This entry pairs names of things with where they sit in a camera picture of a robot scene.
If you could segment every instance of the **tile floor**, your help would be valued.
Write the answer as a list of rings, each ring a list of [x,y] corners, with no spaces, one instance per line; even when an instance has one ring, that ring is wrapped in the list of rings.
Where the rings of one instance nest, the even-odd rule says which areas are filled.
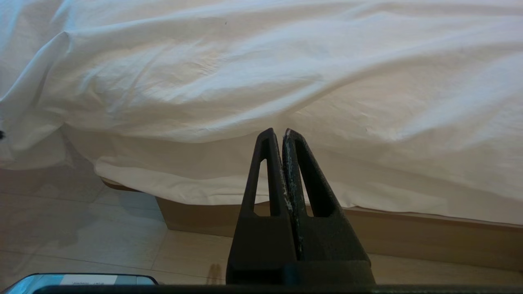
[[[0,170],[0,290],[40,272],[223,284],[231,238],[170,231],[153,196],[105,187],[91,164]],[[370,255],[381,284],[523,285],[519,272]]]

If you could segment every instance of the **white bed sheet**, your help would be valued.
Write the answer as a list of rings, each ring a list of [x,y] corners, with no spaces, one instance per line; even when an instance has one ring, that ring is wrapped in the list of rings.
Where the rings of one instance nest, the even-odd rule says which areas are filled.
[[[520,1],[0,3],[3,168],[63,130],[100,176],[239,203],[291,127],[345,207],[523,224]]]

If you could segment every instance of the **wrinkled fabric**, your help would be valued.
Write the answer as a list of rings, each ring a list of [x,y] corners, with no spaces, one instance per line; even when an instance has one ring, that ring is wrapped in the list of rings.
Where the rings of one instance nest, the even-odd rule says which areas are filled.
[[[240,203],[256,134],[290,127],[344,207],[523,224],[520,1],[3,0],[0,17],[2,168],[64,162],[63,132],[100,176]]]

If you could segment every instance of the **beige floor tile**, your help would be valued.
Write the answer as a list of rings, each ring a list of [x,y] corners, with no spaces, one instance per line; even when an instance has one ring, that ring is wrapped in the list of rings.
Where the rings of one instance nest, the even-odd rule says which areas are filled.
[[[519,272],[495,268],[369,255],[378,284],[523,285]]]
[[[206,284],[203,277],[154,270],[75,261],[72,259],[0,251],[0,290],[34,273],[109,273],[136,274],[155,278],[162,284]]]
[[[0,250],[150,269],[166,231],[156,210],[0,194]]]
[[[154,270],[225,279],[232,238],[168,231]]]
[[[104,187],[94,202],[122,207],[160,210],[158,203],[156,203],[156,198],[150,194],[119,191],[109,187]]]
[[[103,188],[87,160],[30,171],[0,169],[0,193],[92,202]]]

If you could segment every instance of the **wooden bed frame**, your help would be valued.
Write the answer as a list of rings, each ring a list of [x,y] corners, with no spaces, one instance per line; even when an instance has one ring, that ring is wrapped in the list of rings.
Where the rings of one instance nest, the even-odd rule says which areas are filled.
[[[102,178],[118,190],[136,191]],[[186,205],[156,198],[170,230],[233,236],[239,205]],[[255,212],[269,215],[266,203]],[[523,270],[523,225],[350,208],[345,214],[368,253]]]

